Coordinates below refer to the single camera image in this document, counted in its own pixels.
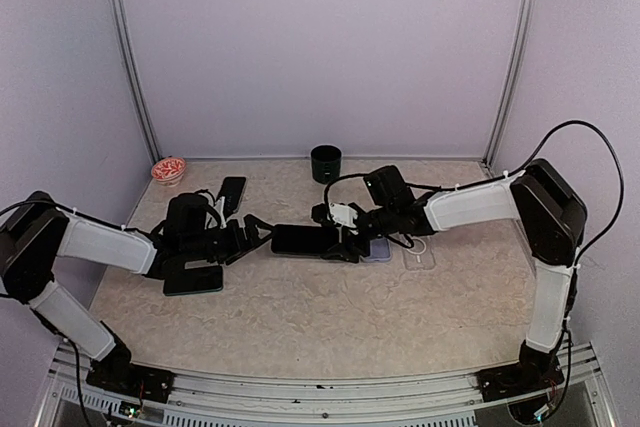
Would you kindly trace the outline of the black phone top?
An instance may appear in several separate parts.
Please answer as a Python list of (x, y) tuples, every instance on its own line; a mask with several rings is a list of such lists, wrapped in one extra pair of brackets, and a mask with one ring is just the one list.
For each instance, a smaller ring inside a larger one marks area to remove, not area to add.
[(278, 224), (271, 239), (271, 252), (277, 255), (319, 257), (339, 242), (335, 227)]

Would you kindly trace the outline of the lavender phone case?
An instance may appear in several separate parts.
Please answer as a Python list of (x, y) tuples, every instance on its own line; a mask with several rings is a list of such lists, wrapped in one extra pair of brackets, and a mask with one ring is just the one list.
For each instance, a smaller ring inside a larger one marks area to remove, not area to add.
[(372, 239), (369, 244), (369, 254), (362, 256), (365, 263), (386, 263), (392, 259), (392, 250), (386, 238)]

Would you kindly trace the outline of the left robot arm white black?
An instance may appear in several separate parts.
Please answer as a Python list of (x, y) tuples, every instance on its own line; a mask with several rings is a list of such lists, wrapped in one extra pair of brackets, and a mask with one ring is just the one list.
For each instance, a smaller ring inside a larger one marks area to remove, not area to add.
[(82, 259), (168, 281), (191, 261), (228, 266), (264, 245), (275, 230), (252, 214), (241, 221), (226, 218), (201, 191), (172, 198), (165, 218), (149, 232), (84, 214), (43, 191), (3, 208), (1, 216), (1, 281), (7, 296), (82, 349), (93, 371), (121, 392), (140, 381), (130, 350), (56, 281), (55, 261)]

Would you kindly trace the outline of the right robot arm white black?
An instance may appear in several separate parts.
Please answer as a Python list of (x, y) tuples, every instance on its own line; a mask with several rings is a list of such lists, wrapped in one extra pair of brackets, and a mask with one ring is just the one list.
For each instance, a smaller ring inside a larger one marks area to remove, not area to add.
[(361, 178), (373, 210), (329, 200), (312, 208), (314, 222), (337, 227), (346, 236), (329, 249), (328, 259), (353, 262), (365, 254), (370, 240), (393, 234), (426, 237), (506, 219), (522, 225), (534, 262), (536, 290), (532, 320), (511, 380), (520, 390), (535, 389), (553, 368), (577, 295), (587, 209), (576, 192), (544, 159), (460, 187), (427, 187), (421, 196), (415, 196), (415, 185), (407, 183), (394, 165)]

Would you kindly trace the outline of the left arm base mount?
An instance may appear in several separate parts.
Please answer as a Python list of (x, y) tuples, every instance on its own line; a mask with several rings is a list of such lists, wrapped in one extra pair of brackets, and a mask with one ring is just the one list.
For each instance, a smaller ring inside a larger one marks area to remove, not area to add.
[(166, 404), (175, 377), (176, 374), (169, 370), (131, 364), (124, 378), (117, 380), (113, 373), (94, 366), (90, 368), (86, 382), (108, 392)]

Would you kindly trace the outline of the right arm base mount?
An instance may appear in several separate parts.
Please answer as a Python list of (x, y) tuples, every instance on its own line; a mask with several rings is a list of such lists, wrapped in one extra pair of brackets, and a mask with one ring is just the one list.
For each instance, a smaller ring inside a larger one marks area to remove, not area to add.
[(517, 397), (531, 392), (558, 387), (565, 382), (560, 367), (544, 374), (527, 371), (518, 364), (480, 370), (476, 374), (484, 402)]

